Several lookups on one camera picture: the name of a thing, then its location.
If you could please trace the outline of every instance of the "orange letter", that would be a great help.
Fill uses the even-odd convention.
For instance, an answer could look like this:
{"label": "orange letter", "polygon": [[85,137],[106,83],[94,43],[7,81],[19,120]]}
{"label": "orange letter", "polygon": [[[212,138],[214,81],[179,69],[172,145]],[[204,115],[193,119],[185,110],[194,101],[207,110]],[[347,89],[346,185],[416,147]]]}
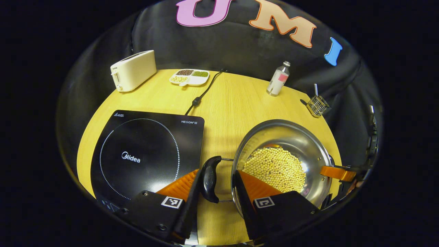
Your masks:
{"label": "orange letter", "polygon": [[313,30],[316,28],[316,25],[300,16],[289,19],[281,7],[274,3],[265,0],[255,1],[259,2],[259,13],[256,20],[248,22],[250,25],[271,31],[274,29],[270,24],[271,18],[273,18],[280,34],[286,34],[296,28],[296,31],[290,34],[290,38],[307,48],[313,47],[311,38],[313,37]]}

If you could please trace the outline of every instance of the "metal pot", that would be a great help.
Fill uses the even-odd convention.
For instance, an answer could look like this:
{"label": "metal pot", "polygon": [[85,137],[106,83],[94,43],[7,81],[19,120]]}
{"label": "metal pot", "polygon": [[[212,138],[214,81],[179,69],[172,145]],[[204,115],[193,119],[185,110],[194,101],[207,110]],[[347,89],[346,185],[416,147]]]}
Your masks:
{"label": "metal pot", "polygon": [[215,156],[206,161],[202,168],[204,188],[202,195],[211,202],[220,200],[215,195],[216,166],[221,160],[233,161],[231,171],[231,193],[233,202],[241,216],[241,204],[237,195],[234,174],[244,168],[244,163],[251,153],[268,144],[280,145],[302,161],[306,180],[300,194],[316,207],[320,207],[329,193],[332,179],[320,174],[322,166],[334,166],[331,157],[322,143],[309,130],[287,120],[268,120],[253,127],[241,141],[235,158],[224,159]]}

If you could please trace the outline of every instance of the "black cable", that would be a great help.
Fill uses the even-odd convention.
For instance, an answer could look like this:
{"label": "black cable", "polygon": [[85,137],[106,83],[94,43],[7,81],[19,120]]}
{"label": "black cable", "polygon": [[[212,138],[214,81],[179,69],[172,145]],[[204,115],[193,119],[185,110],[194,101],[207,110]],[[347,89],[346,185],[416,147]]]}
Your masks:
{"label": "black cable", "polygon": [[189,112],[192,110],[192,108],[194,106],[198,106],[201,103],[201,98],[203,98],[203,96],[207,93],[207,91],[209,91],[210,87],[213,84],[213,81],[215,81],[216,77],[219,76],[222,72],[227,72],[226,69],[222,69],[220,72],[216,73],[213,78],[212,81],[210,82],[209,86],[207,87],[206,91],[204,91],[204,93],[202,93],[200,96],[196,97],[193,101],[192,101],[192,105],[189,107],[189,109],[187,110],[187,112],[184,114],[185,116],[187,116],[189,114]]}

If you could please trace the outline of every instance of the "wooden table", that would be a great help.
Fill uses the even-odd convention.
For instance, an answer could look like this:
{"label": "wooden table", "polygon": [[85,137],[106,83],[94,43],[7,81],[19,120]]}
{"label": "wooden table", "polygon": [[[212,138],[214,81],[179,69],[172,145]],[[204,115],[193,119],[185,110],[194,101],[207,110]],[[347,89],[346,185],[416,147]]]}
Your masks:
{"label": "wooden table", "polygon": [[[79,145],[78,177],[81,184],[94,195],[90,167],[100,133],[115,110],[133,110],[183,115],[192,100],[208,87],[216,72],[211,71],[208,81],[197,87],[180,87],[169,82],[177,69],[159,70],[155,75],[129,93],[114,91],[95,112]],[[311,131],[341,165],[340,154],[331,130],[323,117],[314,118],[300,99],[309,97],[299,91],[283,87],[277,97],[266,93],[268,82],[230,73],[217,77],[201,104],[189,115],[205,120],[200,166],[212,156],[233,158],[247,132],[255,125],[270,119],[296,122]],[[222,161],[217,167],[215,192],[220,199],[231,199],[230,171],[232,162]],[[338,193],[339,182],[332,180],[330,193]],[[248,242],[244,220],[233,202],[218,204],[202,196],[198,204],[198,242],[204,245],[226,245]]]}

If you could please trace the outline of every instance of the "induction cooktop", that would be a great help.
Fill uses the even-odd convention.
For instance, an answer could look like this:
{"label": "induction cooktop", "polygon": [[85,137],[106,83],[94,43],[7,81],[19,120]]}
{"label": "induction cooktop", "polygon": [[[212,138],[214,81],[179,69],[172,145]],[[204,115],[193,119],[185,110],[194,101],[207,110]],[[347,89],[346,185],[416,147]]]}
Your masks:
{"label": "induction cooktop", "polygon": [[157,192],[200,166],[204,119],[117,110],[94,149],[96,199],[115,212],[142,190]]}

